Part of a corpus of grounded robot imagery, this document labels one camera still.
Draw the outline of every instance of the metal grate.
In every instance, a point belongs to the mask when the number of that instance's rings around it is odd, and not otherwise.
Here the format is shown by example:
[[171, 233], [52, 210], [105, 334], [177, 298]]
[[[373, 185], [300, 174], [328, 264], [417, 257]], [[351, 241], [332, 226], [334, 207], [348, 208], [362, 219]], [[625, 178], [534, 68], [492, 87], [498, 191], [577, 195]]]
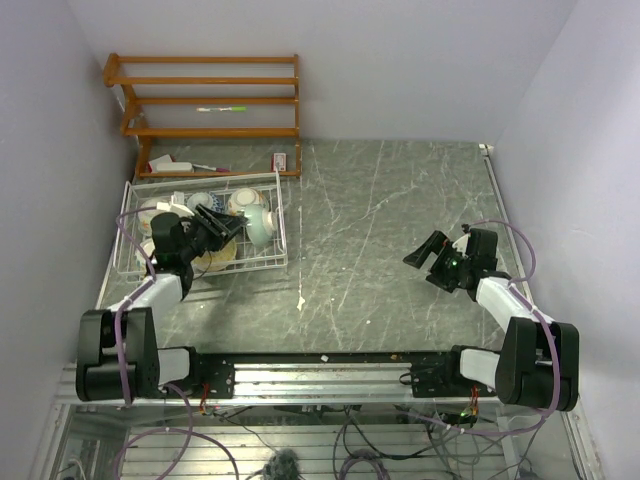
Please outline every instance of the metal grate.
[[[241, 479], [260, 471], [273, 454], [272, 449], [291, 448], [299, 458], [300, 473], [305, 480], [335, 480], [332, 466], [333, 445], [340, 428], [340, 425], [251, 425], [251, 431], [258, 434], [259, 438], [241, 426], [198, 426], [195, 427], [195, 431], [213, 436], [229, 449], [238, 464]], [[361, 428], [369, 441], [389, 454], [406, 455], [430, 444], [425, 428], [421, 425], [378, 424], [361, 425]], [[133, 428], [130, 434], [136, 435], [145, 430], [146, 428]], [[477, 464], [474, 465], [473, 478], [486, 480], [505, 467], [505, 457], [500, 444], [491, 444], [484, 438], [477, 438], [476, 441], [477, 445], [468, 435], [463, 435], [448, 442], [448, 448], [463, 462], [478, 458]], [[184, 436], [171, 433], [141, 439], [134, 448], [126, 452], [122, 478], [126, 480], [156, 478], [175, 458], [183, 442]], [[352, 450], [369, 448], [353, 427], [346, 434], [346, 443]], [[483, 453], [476, 457], [478, 449]], [[338, 470], [347, 455], [342, 441], [338, 442], [335, 451]], [[427, 451], [422, 458], [404, 461], [383, 460], [383, 463], [392, 479], [450, 480], [452, 476], [443, 471], [444, 466], [434, 450]], [[469, 465], [458, 465], [450, 461], [448, 469], [459, 474], [460, 478], [472, 478]], [[171, 478], [176, 479], [235, 480], [233, 467], [224, 452], [218, 448], [212, 448], [210, 443], [200, 438], [192, 439], [185, 455], [171, 475], [175, 475]], [[375, 474], [370, 466], [358, 464], [351, 469], [347, 478], [371, 480], [375, 478]], [[497, 478], [506, 480], [507, 476], [503, 474]]]
[[[224, 265], [221, 266], [226, 266], [226, 268], [218, 271], [207, 271], [204, 276], [286, 267], [287, 241], [284, 229], [280, 176], [277, 173], [204, 178], [146, 185], [132, 185], [127, 182], [121, 212], [140, 208], [145, 201], [152, 198], [169, 201], [171, 195], [176, 191], [185, 194], [185, 201], [195, 193], [207, 192], [218, 197], [223, 205], [226, 205], [233, 192], [243, 187], [258, 190], [268, 199], [271, 210], [277, 215], [278, 229], [271, 243], [263, 248], [256, 248], [249, 240], [246, 231], [243, 231], [242, 234], [235, 238], [237, 245], [235, 260], [225, 261]], [[137, 242], [142, 243], [150, 237], [145, 236], [140, 231], [139, 223], [138, 215], [130, 215], [125, 221], [125, 228]], [[138, 280], [140, 276], [145, 274], [144, 268], [140, 266], [136, 259], [135, 247], [124, 238], [121, 232], [118, 232], [116, 237], [113, 266], [119, 274], [130, 276], [133, 280]], [[194, 267], [194, 271], [196, 275], [201, 273], [197, 267]]]

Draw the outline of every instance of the ceramic bowl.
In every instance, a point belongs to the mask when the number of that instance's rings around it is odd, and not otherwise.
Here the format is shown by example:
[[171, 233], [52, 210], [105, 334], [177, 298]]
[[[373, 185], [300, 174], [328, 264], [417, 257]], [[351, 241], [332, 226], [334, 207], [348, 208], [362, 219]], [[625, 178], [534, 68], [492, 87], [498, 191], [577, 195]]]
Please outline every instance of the ceramic bowl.
[[227, 213], [229, 215], [242, 215], [247, 205], [258, 205], [265, 210], [269, 210], [269, 200], [264, 194], [254, 188], [239, 188], [227, 202]]
[[[142, 243], [140, 243], [140, 246], [144, 250], [144, 253], [147, 254], [147, 257], [150, 257], [153, 254], [153, 251], [156, 248], [155, 245], [153, 244], [153, 240], [151, 240], [150, 238], [147, 238], [146, 240], [143, 240]], [[135, 255], [136, 255], [136, 265], [138, 266], [138, 269], [146, 271], [147, 270], [147, 263], [144, 261], [144, 258], [142, 257], [142, 255], [140, 254], [140, 252], [138, 251], [137, 248], [134, 251], [135, 251]]]
[[213, 210], [214, 212], [224, 213], [224, 204], [222, 200], [218, 198], [213, 192], [198, 192], [194, 193], [187, 199], [187, 208], [195, 213], [196, 206], [203, 205], [204, 207]]
[[201, 257], [196, 257], [191, 265], [196, 275], [202, 272], [219, 272], [229, 266], [229, 262], [235, 260], [238, 253], [236, 239], [232, 238], [219, 252], [205, 252]]
[[[166, 202], [166, 200], [161, 197], [150, 198], [140, 205], [140, 208], [155, 207], [158, 205], [158, 202]], [[160, 215], [161, 213], [164, 212], [162, 210], [145, 210], [144, 212], [138, 212], [138, 230], [140, 230], [143, 235], [150, 237], [151, 220], [153, 220], [153, 217]]]
[[270, 212], [261, 205], [247, 205], [244, 210], [247, 219], [247, 235], [256, 247], [266, 246], [278, 229], [278, 219], [274, 212]]
[[194, 193], [187, 199], [187, 208], [195, 213], [196, 207], [198, 205], [202, 205], [206, 208], [211, 208], [213, 207], [213, 203], [213, 197], [207, 192], [198, 192]]
[[[150, 238], [144, 240], [140, 246], [148, 256], [151, 256], [155, 250], [153, 240]], [[196, 257], [191, 262], [191, 266], [193, 267], [196, 275], [204, 271], [218, 272], [227, 268], [229, 266], [229, 262], [235, 260], [237, 253], [238, 244], [236, 243], [236, 239], [232, 238], [231, 241], [219, 252], [205, 252], [203, 256]], [[147, 267], [144, 258], [142, 258], [142, 255], [138, 250], [135, 251], [135, 254], [138, 269], [146, 271]]]

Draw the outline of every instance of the small box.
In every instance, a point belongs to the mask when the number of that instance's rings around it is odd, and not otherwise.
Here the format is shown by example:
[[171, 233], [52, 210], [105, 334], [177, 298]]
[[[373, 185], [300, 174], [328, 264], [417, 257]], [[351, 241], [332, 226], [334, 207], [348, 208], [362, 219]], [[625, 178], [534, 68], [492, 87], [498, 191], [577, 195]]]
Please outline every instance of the small box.
[[176, 159], [173, 158], [172, 155], [162, 155], [161, 157], [149, 161], [147, 165], [147, 171], [151, 173], [158, 173], [158, 165], [162, 163], [172, 163], [175, 161]]
[[274, 153], [271, 155], [271, 171], [284, 172], [287, 170], [287, 154]]

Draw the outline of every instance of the wooden shelf rack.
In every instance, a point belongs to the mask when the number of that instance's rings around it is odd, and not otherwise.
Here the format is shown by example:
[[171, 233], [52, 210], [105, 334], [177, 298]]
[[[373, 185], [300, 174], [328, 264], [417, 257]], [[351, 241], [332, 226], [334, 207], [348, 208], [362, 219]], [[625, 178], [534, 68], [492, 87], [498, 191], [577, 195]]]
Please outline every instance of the wooden shelf rack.
[[[289, 64], [292, 77], [154, 77], [127, 76], [123, 64]], [[132, 57], [109, 55], [102, 77], [107, 87], [120, 85], [125, 97], [125, 111], [120, 131], [126, 136], [137, 136], [140, 144], [136, 175], [139, 178], [157, 177], [212, 177], [243, 175], [258, 172], [185, 172], [151, 173], [147, 171], [149, 155], [155, 138], [294, 138], [296, 145], [295, 170], [281, 175], [299, 177], [302, 173], [300, 144], [300, 85], [298, 55], [291, 57]], [[140, 97], [135, 85], [291, 85], [290, 97]], [[151, 128], [144, 114], [144, 105], [293, 105], [294, 126], [291, 128]]]

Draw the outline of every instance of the wire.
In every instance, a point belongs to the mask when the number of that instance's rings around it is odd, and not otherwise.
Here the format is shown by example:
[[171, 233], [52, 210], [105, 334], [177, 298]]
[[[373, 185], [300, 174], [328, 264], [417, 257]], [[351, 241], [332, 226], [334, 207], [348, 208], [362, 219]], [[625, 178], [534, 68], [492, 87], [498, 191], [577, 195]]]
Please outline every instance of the wire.
[[75, 463], [80, 469], [80, 475], [82, 476], [82, 480], [87, 480], [87, 474], [84, 473], [84, 467], [82, 466], [82, 462], [78, 460], [76, 457], [69, 457], [69, 461]]
[[148, 210], [157, 210], [157, 209], [155, 207], [145, 207], [145, 208], [136, 208], [135, 210], [126, 211], [116, 217], [116, 225], [118, 226], [118, 230], [120, 230], [122, 235], [124, 235], [124, 237], [127, 240], [129, 240], [129, 242], [131, 242], [131, 244], [135, 247], [135, 249], [138, 250], [138, 253], [140, 253], [142, 258], [144, 259], [144, 263], [147, 264], [149, 275], [151, 275], [151, 278], [153, 278], [153, 280], [155, 281], [156, 270], [155, 268], [153, 268], [153, 263], [151, 263], [151, 258], [149, 258], [149, 255], [147, 255], [147, 252], [144, 251], [144, 248], [142, 248], [142, 245], [140, 245], [140, 243], [138, 243], [135, 240], [135, 238], [133, 238], [133, 236], [129, 232], [127, 232], [127, 228], [124, 225], [125, 217], [128, 217], [129, 215], [133, 215], [134, 213], [146, 212]]
[[253, 477], [257, 477], [258, 475], [262, 475], [262, 469], [253, 472], [251, 475], [249, 475], [247, 478], [245, 478], [244, 480], [251, 480]]
[[147, 210], [155, 210], [154, 207], [148, 208], [138, 208], [135, 210], [129, 210], [127, 212], [121, 213], [116, 217], [116, 225], [120, 232], [125, 236], [129, 242], [135, 247], [136, 250], [142, 255], [145, 263], [147, 264], [147, 270], [149, 270], [149, 275], [151, 276], [151, 281], [147, 280], [142, 285], [134, 290], [134, 292], [125, 298], [120, 305], [118, 306], [118, 310], [116, 311], [115, 319], [114, 319], [114, 333], [116, 337], [116, 355], [118, 357], [118, 368], [120, 371], [120, 383], [122, 385], [122, 397], [124, 398], [125, 405], [131, 405], [131, 388], [129, 386], [129, 377], [127, 374], [127, 358], [124, 352], [124, 341], [122, 339], [122, 315], [124, 311], [133, 304], [133, 302], [138, 299], [144, 292], [146, 292], [151, 285], [153, 285], [156, 281], [156, 271], [153, 268], [153, 263], [151, 263], [151, 258], [147, 255], [133, 236], [127, 232], [127, 229], [124, 225], [125, 217], [129, 215], [133, 215], [134, 213], [145, 212]]
[[[435, 442], [433, 441], [433, 435], [431, 434], [431, 432], [433, 431], [432, 428], [427, 427], [427, 435], [429, 437], [429, 441], [431, 442], [432, 445], [435, 445]], [[449, 465], [449, 463], [445, 460], [444, 456], [440, 453], [440, 451], [434, 446], [433, 451], [436, 452], [436, 455], [438, 456], [438, 460], [440, 460], [440, 463], [442, 463], [442, 465], [444, 466], [445, 471], [451, 475], [453, 478], [461, 478], [460, 476], [458, 476], [457, 474], [453, 473], [451, 471], [451, 465]]]
[[433, 373], [438, 368], [440, 368], [440, 367], [423, 368], [423, 369], [420, 369], [420, 370], [414, 370], [412, 372], [406, 372], [406, 373], [403, 373], [402, 375], [400, 375], [400, 378], [398, 380], [402, 385], [413, 385], [415, 383], [413, 381], [413, 376], [414, 375], [417, 375], [419, 373]]
[[[476, 437], [471, 437], [471, 440], [473, 441], [473, 444], [476, 446], [476, 454], [477, 454], [477, 459], [478, 459], [478, 463], [480, 462], [480, 445], [478, 445], [478, 439]], [[475, 467], [476, 467], [476, 463], [472, 463], [471, 464], [471, 480], [474, 480], [475, 478]]]
[[500, 225], [504, 225], [505, 227], [509, 228], [509, 230], [511, 230], [512, 232], [515, 232], [522, 239], [522, 241], [525, 243], [525, 245], [529, 249], [529, 254], [531, 255], [531, 268], [529, 269], [529, 272], [524, 277], [513, 278], [509, 280], [509, 285], [513, 283], [521, 283], [521, 282], [526, 282], [527, 280], [530, 280], [536, 271], [536, 265], [538, 262], [536, 261], [536, 252], [534, 251], [533, 245], [531, 244], [527, 236], [522, 232], [522, 230], [510, 224], [509, 222], [505, 222], [504, 220], [499, 220], [496, 218], [478, 220], [477, 222], [470, 223], [469, 226], [471, 227], [475, 225], [483, 225], [485, 223], [499, 223]]
[[[348, 414], [348, 413], [346, 413], [346, 414], [347, 414], [347, 423], [345, 424], [344, 432], [343, 432], [343, 435], [342, 435], [343, 440], [344, 440], [344, 438], [345, 438], [345, 436], [347, 434], [347, 428], [349, 427], [349, 424], [351, 424], [351, 425], [353, 425], [355, 427], [355, 429], [358, 431], [358, 433], [360, 434], [362, 439], [366, 442], [366, 444], [369, 445], [369, 448], [371, 448], [371, 450], [373, 450], [375, 453], [377, 453], [380, 456], [380, 458], [386, 458], [388, 460], [399, 460], [399, 461], [409, 460], [411, 458], [421, 458], [421, 455], [420, 455], [421, 453], [424, 453], [424, 452], [429, 451], [429, 450], [433, 450], [435, 448], [433, 445], [429, 445], [429, 446], [427, 446], [425, 448], [422, 448], [422, 449], [420, 449], [420, 450], [418, 450], [416, 452], [413, 452], [411, 454], [408, 454], [408, 455], [397, 455], [397, 454], [384, 453], [384, 452], [380, 451], [375, 445], [373, 445], [373, 443], [371, 443], [369, 441], [367, 436], [360, 429], [360, 427], [358, 426], [356, 421], [350, 416], [350, 414]], [[347, 448], [346, 440], [344, 440], [344, 442], [345, 442], [344, 447], [345, 447], [345, 450], [347, 450], [347, 453], [349, 455], [353, 455], [351, 452], [349, 452], [349, 449]]]
[[56, 476], [60, 475], [62, 472], [66, 472], [67, 470], [73, 468], [75, 465], [72, 463], [70, 465], [67, 465], [66, 467], [64, 467], [62, 470], [58, 470], [56, 472]]
[[141, 438], [147, 437], [149, 435], [155, 435], [157, 433], [180, 433], [186, 436], [185, 442], [182, 445], [180, 452], [178, 452], [178, 455], [176, 456], [176, 458], [171, 462], [171, 464], [167, 467], [167, 469], [156, 480], [162, 480], [166, 478], [173, 471], [173, 469], [176, 467], [176, 465], [184, 455], [185, 451], [187, 450], [187, 447], [189, 446], [189, 442], [191, 441], [192, 437], [198, 437], [203, 440], [207, 440], [208, 442], [211, 442], [216, 446], [218, 446], [220, 449], [222, 449], [222, 451], [227, 455], [227, 457], [229, 458], [229, 461], [233, 465], [233, 470], [235, 471], [236, 480], [240, 480], [240, 472], [238, 471], [238, 465], [236, 463], [235, 458], [233, 458], [233, 455], [231, 455], [231, 452], [227, 449], [227, 447], [225, 447], [222, 443], [218, 442], [217, 440], [211, 437], [208, 437], [207, 435], [193, 431], [193, 412], [191, 411], [191, 404], [189, 403], [189, 399], [187, 398], [187, 395], [178, 387], [170, 383], [167, 383], [165, 385], [165, 388], [168, 388], [169, 390], [173, 390], [184, 401], [185, 407], [187, 408], [187, 414], [189, 419], [189, 429], [185, 430], [183, 428], [176, 428], [176, 427], [157, 427], [157, 428], [152, 428], [151, 430], [148, 430], [139, 435], [136, 435], [127, 443], [125, 443], [125, 445], [116, 455], [113, 461], [113, 478], [115, 478], [116, 480], [121, 479], [119, 474], [120, 461], [124, 457], [124, 454], [127, 451], [127, 449], [130, 448], [138, 440], [140, 440]]
[[503, 435], [521, 435], [523, 433], [529, 433], [529, 432], [533, 432], [536, 429], [540, 428], [544, 422], [547, 420], [547, 418], [556, 411], [556, 408], [558, 407], [558, 403], [560, 402], [560, 361], [558, 359], [558, 351], [556, 349], [556, 345], [555, 345], [555, 340], [553, 338], [553, 334], [551, 333], [551, 329], [549, 328], [549, 325], [547, 324], [546, 319], [544, 318], [544, 316], [542, 315], [542, 313], [540, 313], [540, 311], [534, 306], [532, 305], [519, 291], [517, 288], [515, 288], [513, 285], [509, 287], [509, 291], [511, 293], [513, 293], [513, 295], [515, 297], [518, 298], [518, 300], [527, 308], [529, 308], [529, 310], [531, 311], [531, 313], [533, 314], [533, 316], [539, 321], [541, 327], [542, 327], [542, 331], [544, 332], [544, 335], [547, 339], [547, 344], [549, 345], [549, 353], [551, 354], [551, 368], [553, 370], [553, 392], [551, 395], [551, 404], [549, 405], [549, 407], [546, 410], [542, 410], [540, 413], [540, 420], [538, 421], [538, 423], [530, 426], [530, 427], [524, 427], [524, 428], [518, 428], [515, 430], [509, 430], [506, 432], [499, 432], [499, 431], [490, 431], [490, 430], [471, 430], [471, 429], [462, 429], [460, 427], [457, 426], [452, 426], [449, 424], [446, 424], [445, 422], [443, 422], [440, 419], [436, 419], [436, 418], [430, 418], [430, 417], [426, 417], [424, 415], [420, 415], [418, 413], [414, 413], [414, 412], [404, 412], [404, 411], [400, 411], [400, 413], [403, 413], [405, 415], [408, 415], [409, 417], [418, 419], [418, 420], [422, 420], [425, 422], [429, 422], [429, 423], [433, 423], [435, 425], [438, 425], [440, 427], [444, 427], [447, 430], [453, 430], [459, 433], [464, 433], [464, 434], [468, 434], [468, 435], [480, 435], [480, 436], [485, 436], [485, 437], [498, 437], [498, 436], [503, 436]]
[[373, 467], [378, 477], [378, 480], [391, 480], [389, 471], [385, 468], [382, 461], [372, 454], [369, 450], [357, 450], [352, 456], [346, 458], [340, 468], [339, 480], [344, 480], [347, 477], [347, 473], [354, 465], [366, 462]]
[[205, 268], [204, 270], [202, 270], [202, 273], [200, 273], [200, 275], [198, 275], [197, 277], [194, 278], [194, 280], [200, 280], [202, 277], [204, 277], [205, 273], [207, 273], [209, 271], [209, 267], [211, 267], [211, 264], [213, 263], [213, 253], [211, 252], [207, 252], [209, 254], [209, 264], [207, 265], [207, 268]]
[[260, 440], [260, 442], [261, 442], [265, 447], [267, 447], [267, 448], [268, 448], [269, 450], [271, 450], [272, 452], [276, 452], [276, 449], [275, 449], [275, 448], [273, 448], [271, 445], [269, 445], [267, 442], [265, 442], [265, 441], [262, 439], [262, 437], [261, 437], [257, 432], [254, 432], [253, 430], [251, 430], [251, 429], [250, 429], [249, 427], [247, 427], [246, 425], [243, 425], [243, 424], [241, 424], [241, 423], [237, 423], [237, 422], [232, 422], [231, 420], [229, 420], [229, 419], [228, 419], [227, 417], [225, 417], [224, 415], [218, 415], [218, 414], [214, 413], [214, 414], [213, 414], [213, 416], [214, 416], [214, 417], [216, 417], [216, 418], [222, 418], [223, 420], [226, 420], [227, 422], [229, 422], [229, 423], [231, 423], [231, 424], [233, 424], [233, 425], [237, 425], [238, 427], [242, 427], [242, 428], [244, 428], [247, 432], [249, 432], [249, 433], [251, 433], [251, 434], [255, 435], [256, 437], [258, 437], [258, 440]]
[[220, 415], [221, 417], [223, 417], [225, 420], [229, 420], [230, 418], [233, 417], [237, 417], [238, 415], [246, 412], [247, 410], [251, 410], [253, 407], [244, 407], [243, 409], [237, 411], [236, 413], [233, 413], [231, 415]]
[[531, 435], [531, 438], [529, 439], [529, 443], [527, 444], [527, 448], [525, 448], [524, 450], [524, 454], [522, 455], [522, 458], [520, 459], [520, 461], [518, 463], [514, 463], [513, 465], [509, 465], [508, 467], [503, 468], [502, 470], [500, 470], [498, 473], [494, 473], [493, 475], [491, 475], [489, 478], [487, 478], [487, 480], [491, 480], [492, 478], [496, 478], [498, 475], [501, 475], [503, 472], [506, 472], [507, 470], [516, 467], [516, 474], [514, 475], [514, 480], [516, 478], [518, 478], [518, 472], [520, 469], [520, 465], [522, 465], [522, 462], [524, 462], [524, 460], [527, 458], [527, 454], [529, 453], [529, 450], [531, 449], [531, 445], [533, 445], [533, 441], [536, 439], [536, 435], [538, 435], [538, 432], [540, 431], [540, 429], [542, 428], [542, 425], [540, 425], [540, 427], [538, 427], [538, 429], [533, 432], [533, 435]]

